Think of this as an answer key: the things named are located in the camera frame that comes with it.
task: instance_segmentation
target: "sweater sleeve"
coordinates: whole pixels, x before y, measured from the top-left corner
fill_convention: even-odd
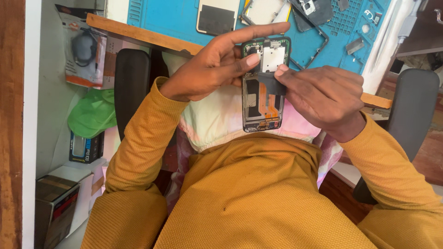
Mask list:
[[[365,114],[366,126],[341,144],[379,202],[358,225],[378,248],[440,248],[443,204],[397,141]]]
[[[126,126],[125,138],[106,171],[106,190],[89,217],[82,248],[149,248],[167,215],[165,198],[152,182],[180,114],[188,103],[167,99],[155,80]]]

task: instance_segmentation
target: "hand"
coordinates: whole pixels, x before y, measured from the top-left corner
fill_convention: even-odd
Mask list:
[[[254,68],[260,56],[240,59],[242,51],[236,44],[280,34],[290,26],[287,22],[254,25],[215,37],[160,87],[160,93],[176,101],[199,101],[220,86],[241,86],[239,77]]]
[[[314,126],[340,143],[355,138],[365,127],[363,77],[337,67],[324,66],[296,72],[282,64],[275,78],[287,86],[286,99]]]

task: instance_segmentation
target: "orange flex cable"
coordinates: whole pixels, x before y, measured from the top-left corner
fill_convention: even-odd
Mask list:
[[[271,114],[268,114],[268,108],[266,107],[266,86],[260,82],[259,89],[258,89],[258,111],[260,114],[262,114],[265,118],[270,118]]]
[[[271,112],[272,117],[278,116],[278,110],[275,108],[275,105],[276,105],[276,96],[274,94],[270,94],[268,100],[268,109]]]

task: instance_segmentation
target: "mustard yellow sweater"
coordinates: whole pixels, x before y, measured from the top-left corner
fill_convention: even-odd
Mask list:
[[[192,156],[167,218],[152,181],[187,103],[160,94],[165,80],[126,127],[82,248],[443,248],[441,198],[368,117],[341,144],[380,203],[358,226],[319,194],[319,148],[264,132]]]

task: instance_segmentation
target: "silicone work mat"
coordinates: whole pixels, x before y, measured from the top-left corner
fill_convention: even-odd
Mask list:
[[[337,0],[332,0],[334,17],[320,25],[329,36],[329,42],[310,68],[330,65],[362,74],[390,2],[391,0],[349,0],[349,8],[340,11]],[[130,0],[128,24],[206,45],[213,36],[198,33],[196,30],[198,4],[199,0]],[[245,0],[240,0],[239,14],[244,6]],[[382,14],[378,25],[372,20],[376,18],[376,13]],[[304,66],[321,47],[324,38],[315,28],[300,32],[295,24],[293,11],[288,21],[291,22],[291,29],[284,36],[292,40],[291,57]],[[236,29],[245,26],[237,21]],[[345,46],[358,38],[363,40],[365,46],[348,55]]]

